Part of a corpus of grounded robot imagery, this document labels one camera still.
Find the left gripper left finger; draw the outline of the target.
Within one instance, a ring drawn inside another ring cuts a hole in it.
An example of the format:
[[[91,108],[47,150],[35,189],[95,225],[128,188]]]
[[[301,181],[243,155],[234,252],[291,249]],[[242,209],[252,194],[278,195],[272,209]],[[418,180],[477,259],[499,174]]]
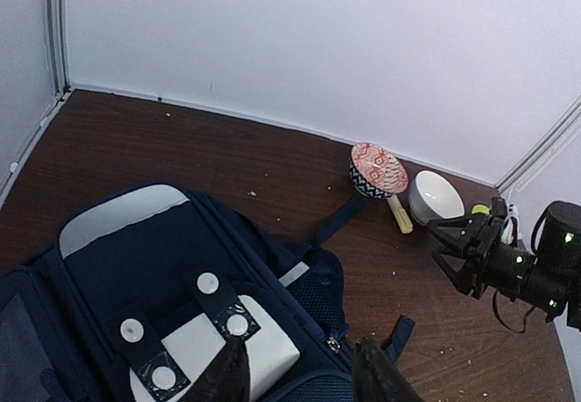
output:
[[[250,364],[245,342],[231,338],[185,393],[186,401],[249,401]]]

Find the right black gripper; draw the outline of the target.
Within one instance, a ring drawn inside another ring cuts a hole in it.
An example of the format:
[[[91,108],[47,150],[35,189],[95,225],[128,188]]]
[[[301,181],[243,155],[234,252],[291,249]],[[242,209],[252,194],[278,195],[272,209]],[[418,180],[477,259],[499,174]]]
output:
[[[531,233],[529,249],[504,243],[502,224],[500,217],[482,213],[430,220],[428,232],[439,246],[429,255],[467,297],[478,299],[491,287],[545,311],[547,322],[566,314],[566,324],[579,329],[580,207],[549,203]]]

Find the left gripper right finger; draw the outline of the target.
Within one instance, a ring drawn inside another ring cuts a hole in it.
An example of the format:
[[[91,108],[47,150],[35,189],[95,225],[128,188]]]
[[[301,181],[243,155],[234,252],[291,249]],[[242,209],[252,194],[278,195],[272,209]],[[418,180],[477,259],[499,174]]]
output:
[[[392,364],[374,338],[363,338],[354,349],[353,398],[363,402],[422,402],[423,398]]]

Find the yellow highlighter marker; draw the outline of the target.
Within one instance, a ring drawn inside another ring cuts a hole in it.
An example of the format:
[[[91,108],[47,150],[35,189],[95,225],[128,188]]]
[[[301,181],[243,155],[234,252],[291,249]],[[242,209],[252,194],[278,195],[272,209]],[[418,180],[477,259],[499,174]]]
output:
[[[388,205],[394,216],[399,230],[402,234],[410,234],[413,231],[413,223],[408,216],[407,211],[401,205],[397,195],[391,195],[387,198]]]

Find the navy blue student backpack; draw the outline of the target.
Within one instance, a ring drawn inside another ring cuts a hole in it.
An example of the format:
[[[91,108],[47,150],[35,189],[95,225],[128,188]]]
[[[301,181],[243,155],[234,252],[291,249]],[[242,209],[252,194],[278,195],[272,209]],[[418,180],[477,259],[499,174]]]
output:
[[[249,401],[355,401],[344,272],[323,243],[363,205],[285,243],[167,183],[95,204],[1,278],[1,398],[186,401],[242,338]],[[381,346],[395,366],[413,327],[400,318]]]

